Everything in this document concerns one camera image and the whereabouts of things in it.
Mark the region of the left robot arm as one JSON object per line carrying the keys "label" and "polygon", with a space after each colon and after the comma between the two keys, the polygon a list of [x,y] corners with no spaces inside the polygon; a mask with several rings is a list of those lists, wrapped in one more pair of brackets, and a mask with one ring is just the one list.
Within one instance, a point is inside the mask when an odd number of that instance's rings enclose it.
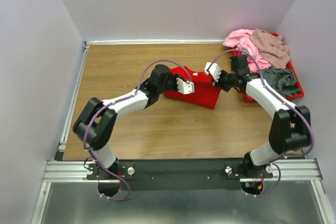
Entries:
{"label": "left robot arm", "polygon": [[98,173],[112,179],[118,172],[118,159],[109,147],[116,121],[132,112],[143,110],[156,103],[165,92],[181,90],[185,81],[178,73],[158,64],[150,76],[140,80],[131,92],[110,100],[91,98],[75,121],[72,131],[82,140],[83,147],[99,163]]}

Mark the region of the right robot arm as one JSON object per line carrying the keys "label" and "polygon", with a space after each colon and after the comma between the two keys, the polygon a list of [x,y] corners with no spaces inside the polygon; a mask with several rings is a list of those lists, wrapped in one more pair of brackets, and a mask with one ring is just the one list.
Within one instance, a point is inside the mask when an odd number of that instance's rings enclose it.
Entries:
{"label": "right robot arm", "polygon": [[215,61],[208,62],[205,72],[214,85],[228,92],[234,88],[252,97],[270,115],[272,124],[268,141],[245,154],[239,166],[249,178],[255,177],[270,162],[299,149],[312,149],[314,136],[310,125],[310,111],[282,97],[263,77],[261,71],[251,73],[248,54],[230,58],[231,72],[223,70]]}

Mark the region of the red t-shirt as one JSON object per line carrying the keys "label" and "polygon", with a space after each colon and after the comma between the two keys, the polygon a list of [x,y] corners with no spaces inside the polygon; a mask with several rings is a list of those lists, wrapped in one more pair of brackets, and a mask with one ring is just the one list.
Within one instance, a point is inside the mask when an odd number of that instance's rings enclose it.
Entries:
{"label": "red t-shirt", "polygon": [[195,92],[191,94],[181,94],[179,92],[168,91],[164,93],[164,96],[208,109],[215,109],[221,89],[213,85],[212,77],[207,76],[205,72],[193,71],[187,66],[184,66],[184,68],[192,77]]}

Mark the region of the red plastic bin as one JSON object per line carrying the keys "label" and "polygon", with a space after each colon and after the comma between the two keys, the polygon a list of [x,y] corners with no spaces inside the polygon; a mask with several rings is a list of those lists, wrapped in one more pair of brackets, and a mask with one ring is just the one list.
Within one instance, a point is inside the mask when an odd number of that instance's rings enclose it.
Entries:
{"label": "red plastic bin", "polygon": [[260,29],[239,29],[231,32],[223,45],[235,49],[233,56],[248,52],[250,72],[257,73],[260,68],[268,84],[283,97],[294,100],[304,96],[283,36]]}

